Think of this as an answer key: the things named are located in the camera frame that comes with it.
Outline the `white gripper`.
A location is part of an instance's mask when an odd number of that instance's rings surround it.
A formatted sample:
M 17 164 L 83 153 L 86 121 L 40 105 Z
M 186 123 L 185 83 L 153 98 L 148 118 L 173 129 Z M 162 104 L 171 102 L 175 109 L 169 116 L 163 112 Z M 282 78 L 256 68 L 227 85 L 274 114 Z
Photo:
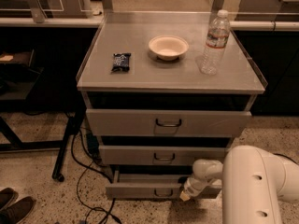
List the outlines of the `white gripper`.
M 188 177 L 184 186 L 183 191 L 180 193 L 179 198 L 186 202 L 191 197 L 198 196 L 204 188 L 208 185 L 206 180 L 196 179 L 192 176 Z

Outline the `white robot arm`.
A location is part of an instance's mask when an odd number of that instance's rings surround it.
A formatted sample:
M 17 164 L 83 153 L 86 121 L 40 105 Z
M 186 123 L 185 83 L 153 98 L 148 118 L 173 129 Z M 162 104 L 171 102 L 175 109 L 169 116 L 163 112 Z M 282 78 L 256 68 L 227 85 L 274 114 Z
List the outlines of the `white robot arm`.
M 223 162 L 197 160 L 180 199 L 220 180 L 223 224 L 282 224 L 278 203 L 299 202 L 299 164 L 253 146 L 232 148 Z

